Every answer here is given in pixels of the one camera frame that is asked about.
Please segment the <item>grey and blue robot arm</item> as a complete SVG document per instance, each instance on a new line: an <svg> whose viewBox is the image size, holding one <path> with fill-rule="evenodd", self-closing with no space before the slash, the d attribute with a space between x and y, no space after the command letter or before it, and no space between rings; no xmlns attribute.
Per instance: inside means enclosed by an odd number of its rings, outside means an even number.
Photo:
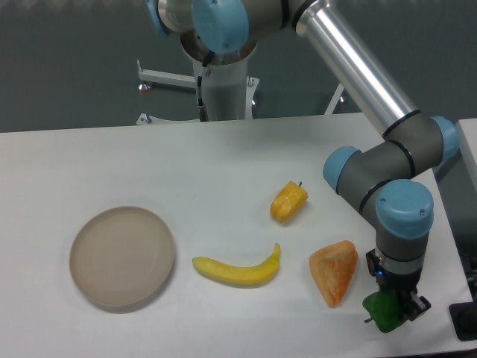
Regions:
<svg viewBox="0 0 477 358"><path fill-rule="evenodd" d="M379 290L364 307L375 321L412 321L424 314L431 305L417 284L434 203L414 178L458 150L454 125L421 113L332 1L147 1L145 6L157 33L179 34L195 62L202 122L245 118L246 80L234 84L229 67L245 61L258 40L292 28L313 45L383 138L368 151L341 147L323 167L326 182L376 231L366 261Z"/></svg>

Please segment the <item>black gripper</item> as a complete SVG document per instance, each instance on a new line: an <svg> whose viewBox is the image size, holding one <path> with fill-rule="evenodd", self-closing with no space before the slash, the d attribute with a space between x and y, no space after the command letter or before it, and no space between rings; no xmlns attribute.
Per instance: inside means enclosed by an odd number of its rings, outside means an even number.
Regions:
<svg viewBox="0 0 477 358"><path fill-rule="evenodd" d="M399 296L402 317L414 321L425 314L431 303L417 293L421 276L421 257L399 261L384 255L379 249L366 253L368 271L381 289L393 289Z"/></svg>

